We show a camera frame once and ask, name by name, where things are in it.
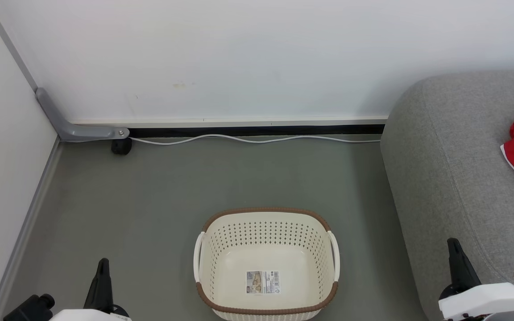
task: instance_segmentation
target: black baseboard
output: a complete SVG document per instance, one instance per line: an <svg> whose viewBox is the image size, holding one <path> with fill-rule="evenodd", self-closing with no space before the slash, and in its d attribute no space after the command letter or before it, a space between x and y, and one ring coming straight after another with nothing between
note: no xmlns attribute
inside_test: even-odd
<svg viewBox="0 0 514 321"><path fill-rule="evenodd" d="M334 134L382 134L384 124L341 125L341 126L268 126L268 127L223 127L223 128L131 128L130 136L153 137L195 137L206 134L228 136L295 136Z"/></svg>

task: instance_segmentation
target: basket handle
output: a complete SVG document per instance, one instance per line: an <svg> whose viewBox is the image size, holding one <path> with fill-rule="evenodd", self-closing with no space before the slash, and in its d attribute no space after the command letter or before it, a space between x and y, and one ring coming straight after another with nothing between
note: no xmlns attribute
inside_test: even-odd
<svg viewBox="0 0 514 321"><path fill-rule="evenodd" d="M198 240L195 242L194 248L194 279L196 283L199 282L199 253L202 247L202 238L204 234L206 234L206 232L201 232L198 235Z"/></svg>
<svg viewBox="0 0 514 321"><path fill-rule="evenodd" d="M331 231L328 231L330 242L332 244L332 251L334 252L334 282L338 282L340 278L340 251L338 250L338 242Z"/></svg>

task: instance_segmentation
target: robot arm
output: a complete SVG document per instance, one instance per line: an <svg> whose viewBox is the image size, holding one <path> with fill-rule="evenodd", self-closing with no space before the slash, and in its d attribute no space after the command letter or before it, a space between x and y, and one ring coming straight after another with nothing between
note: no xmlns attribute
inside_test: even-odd
<svg viewBox="0 0 514 321"><path fill-rule="evenodd" d="M514 285L481 284L457 239L447 240L452 284L445 288L439 307L445 320L481 320L486 315L514 311Z"/></svg>
<svg viewBox="0 0 514 321"><path fill-rule="evenodd" d="M32 295L6 315L4 321L132 321L123 308L113 303L108 259L98 262L83 309L64 309L53 316L54 305L49 294Z"/></svg>

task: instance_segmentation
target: black rubber foot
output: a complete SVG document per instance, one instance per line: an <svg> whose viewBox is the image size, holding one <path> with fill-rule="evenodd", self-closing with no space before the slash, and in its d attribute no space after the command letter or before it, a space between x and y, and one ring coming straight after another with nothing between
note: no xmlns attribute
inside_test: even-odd
<svg viewBox="0 0 514 321"><path fill-rule="evenodd" d="M110 150L116 155L126 155L132 149L132 140L124 138L124 140L113 140Z"/></svg>

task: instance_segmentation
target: brown basket rim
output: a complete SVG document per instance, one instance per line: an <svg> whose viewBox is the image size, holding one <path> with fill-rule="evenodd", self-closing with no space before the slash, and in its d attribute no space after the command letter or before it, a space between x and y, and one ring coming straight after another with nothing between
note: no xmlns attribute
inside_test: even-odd
<svg viewBox="0 0 514 321"><path fill-rule="evenodd" d="M242 209L232 209L222 211L220 213L215 214L209 220L207 220L206 224L203 226L202 231L207 232L208 227L216 221L216 219L220 217L224 217L225 215L231 214L240 214L240 213L256 213L256 212L283 212L283 213L295 213L295 214L305 214L309 215L320 222L323 225L325 230L330 231L330 226L328 223L317 213L309 210L303 209L294 209L291 207L245 207ZM223 312L223 313L237 313L237 314L252 314L252 315L283 315L283 314L296 314L296 313L309 313L312 311L317 311L323 309L334 299L336 295L336 290L338 289L338 282L335 281L332 283L332 288L328 293L327 297L321 301L317 305L311 305L308 307L302 308L293 308L293 309L239 309L239 308L230 308L224 307L222 305L217 305L210 300L209 297L206 296L203 291L202 283L196 282L195 286L198 290L199 297L201 297L202 301L208 305L208 307L214 309L215 311Z"/></svg>
<svg viewBox="0 0 514 321"><path fill-rule="evenodd" d="M231 209L219 212L215 214L214 216L210 217L209 220L207 220L206 224L204 224L202 231L207 232L210 225L216 221L220 217L224 217L226 215L231 214L241 214L241 213L257 213L257 212L279 212L279 213L294 213L294 214L304 214L308 215L310 217L315 218L317 221L322 224L324 229L328 232L330 231L330 226L328 225L327 221L324 220L322 216L319 214L309 211L309 210L303 210L303 209L295 209L293 207L243 207L241 209Z"/></svg>

